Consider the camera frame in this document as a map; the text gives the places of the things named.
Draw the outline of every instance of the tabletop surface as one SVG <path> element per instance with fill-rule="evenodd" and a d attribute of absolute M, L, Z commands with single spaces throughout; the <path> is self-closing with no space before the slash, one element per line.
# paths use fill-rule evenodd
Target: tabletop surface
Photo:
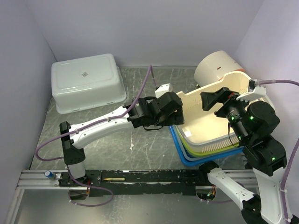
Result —
<path fill-rule="evenodd" d="M 140 90 L 147 68 L 121 68 L 127 99 L 132 99 Z M 171 83 L 174 92 L 190 92 L 196 88 L 193 79 L 195 68 L 154 68 L 158 84 Z M 154 96 L 153 82 L 148 79 L 141 97 Z M 39 139 L 39 144 L 60 134 L 59 124 L 68 121 L 78 124 L 105 115 L 123 102 L 106 105 L 90 110 L 59 114 L 55 100 L 49 105 L 46 121 Z M 168 127 L 158 131 L 145 131 L 142 127 L 133 131 L 122 131 L 96 140 L 85 148 L 86 169 L 184 169 L 180 161 Z M 40 156 L 52 158 L 63 156 L 61 142 L 54 141 L 40 151 Z M 241 154 L 217 159 L 223 169 L 244 169 L 244 157 Z M 43 162 L 34 158 L 31 170 L 63 170 L 63 160 Z"/>

